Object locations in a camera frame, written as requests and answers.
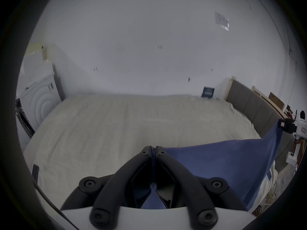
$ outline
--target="label sticker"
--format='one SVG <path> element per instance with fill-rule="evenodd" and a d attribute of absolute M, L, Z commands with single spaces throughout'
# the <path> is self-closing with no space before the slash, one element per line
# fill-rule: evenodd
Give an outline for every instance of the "label sticker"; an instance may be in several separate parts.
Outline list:
<path fill-rule="evenodd" d="M 215 23 L 221 25 L 226 31 L 229 31 L 229 20 L 217 12 L 215 12 Z"/>
<path fill-rule="evenodd" d="M 214 93 L 214 88 L 204 87 L 203 94 L 201 97 L 209 97 L 212 98 Z"/>

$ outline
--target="white bedsheet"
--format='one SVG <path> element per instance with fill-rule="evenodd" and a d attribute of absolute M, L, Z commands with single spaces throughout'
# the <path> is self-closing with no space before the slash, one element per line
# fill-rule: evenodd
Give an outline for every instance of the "white bedsheet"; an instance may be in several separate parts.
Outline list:
<path fill-rule="evenodd" d="M 38 185 L 60 208 L 80 179 L 115 173 L 145 146 L 253 138 L 260 137 L 251 122 L 225 101 L 84 95 L 66 99 L 49 114 L 24 156 L 30 170 L 39 166 Z"/>

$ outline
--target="white wall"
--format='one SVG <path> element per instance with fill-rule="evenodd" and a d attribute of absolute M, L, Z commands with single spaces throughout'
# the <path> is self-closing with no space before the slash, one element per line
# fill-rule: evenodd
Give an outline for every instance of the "white wall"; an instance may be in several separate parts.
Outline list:
<path fill-rule="evenodd" d="M 286 82 L 286 84 L 281 85 L 277 96 L 285 95 L 285 107 L 289 104 L 294 112 L 298 110 L 298 113 L 300 113 L 301 110 L 304 110 L 307 113 L 307 70 L 302 56 L 303 53 L 306 54 L 306 51 L 301 52 L 298 45 L 300 40 L 298 34 L 294 31 L 294 26 L 277 2 L 275 0 L 260 1 L 268 10 L 278 28 L 284 46 L 287 49 L 285 53 L 291 56 L 288 58 L 290 67 L 284 68 L 282 79 L 282 82 Z"/>
<path fill-rule="evenodd" d="M 201 95 L 209 86 L 221 97 L 236 76 L 286 104 L 295 64 L 278 8 L 263 1 L 281 36 L 259 0 L 51 0 L 30 43 L 48 47 L 66 96 Z"/>

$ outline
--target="wooden board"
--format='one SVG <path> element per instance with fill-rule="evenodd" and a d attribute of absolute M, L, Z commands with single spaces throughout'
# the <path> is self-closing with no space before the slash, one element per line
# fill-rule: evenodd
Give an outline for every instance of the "wooden board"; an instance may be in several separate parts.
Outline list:
<path fill-rule="evenodd" d="M 255 88 L 255 86 L 252 87 L 251 89 L 252 91 L 254 91 L 254 93 L 256 93 L 258 96 L 260 96 L 261 98 L 263 98 L 268 104 L 270 104 L 273 109 L 282 117 L 282 118 L 289 118 L 286 113 L 284 113 L 274 102 L 272 102 L 272 100 L 270 100 L 269 98 L 267 98 L 264 94 L 262 94 L 259 90 L 257 90 Z"/>
<path fill-rule="evenodd" d="M 274 102 L 274 103 L 279 107 L 279 109 L 281 109 L 281 110 L 284 109 L 285 104 L 284 104 L 280 99 L 278 99 L 277 96 L 274 95 L 272 92 L 271 92 L 270 95 L 269 95 L 269 99 L 270 99 L 272 102 Z"/>
<path fill-rule="evenodd" d="M 237 78 L 232 76 L 231 79 L 229 79 L 227 87 L 226 87 L 226 91 L 225 91 L 225 94 L 224 94 L 224 98 L 223 98 L 224 100 L 227 99 L 227 96 L 229 94 L 233 80 L 237 80 Z"/>

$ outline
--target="electric wire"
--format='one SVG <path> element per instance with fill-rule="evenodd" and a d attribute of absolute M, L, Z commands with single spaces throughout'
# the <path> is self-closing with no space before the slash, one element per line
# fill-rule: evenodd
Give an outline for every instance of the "electric wire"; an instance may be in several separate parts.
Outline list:
<path fill-rule="evenodd" d="M 264 7 L 264 9 L 267 11 L 268 15 L 271 17 L 269 11 L 266 9 L 266 7 L 263 5 L 263 3 L 262 3 L 260 0 L 258 0 L 258 1 L 261 3 L 261 5 L 262 5 L 262 6 Z M 274 23 L 274 25 L 275 25 L 275 27 L 276 27 L 276 29 L 277 29 L 277 31 L 278 31 L 278 34 L 279 34 L 279 36 L 280 36 L 280 38 L 281 38 L 281 40 L 282 40 L 282 36 L 280 35 L 280 32 L 279 32 L 279 30 L 278 30 L 278 28 L 277 28 L 277 26 L 276 26 L 276 24 L 275 24 L 275 21 L 273 20 L 272 17 L 271 17 L 271 19 L 272 19 L 272 21 L 273 21 L 273 23 Z M 289 34 L 288 34 L 287 27 L 286 27 L 286 32 L 287 32 L 288 42 L 289 42 L 289 48 L 290 48 L 290 41 L 289 41 Z M 295 76 L 296 76 L 296 60 L 290 55 L 290 51 L 289 51 L 288 48 L 285 46 L 285 43 L 284 43 L 283 40 L 282 40 L 282 44 L 283 44 L 284 47 L 287 49 L 287 51 L 288 51 L 288 53 L 289 53 L 289 56 L 295 61 L 294 80 L 293 80 L 293 85 L 292 85 L 292 90 L 291 90 L 290 98 L 289 98 L 289 101 L 288 101 L 288 103 L 287 103 L 287 105 L 289 105 L 289 102 L 290 102 L 290 99 L 291 99 L 291 95 L 292 95 L 292 92 L 293 92 L 294 83 L 295 83 Z"/>
<path fill-rule="evenodd" d="M 33 184 L 35 189 L 39 192 L 39 194 L 44 198 L 44 200 L 65 220 L 67 220 L 73 227 L 75 227 L 77 230 L 80 230 L 77 228 L 49 199 L 48 197 L 43 193 L 43 191 L 40 189 L 40 187 L 37 185 L 33 178 Z"/>

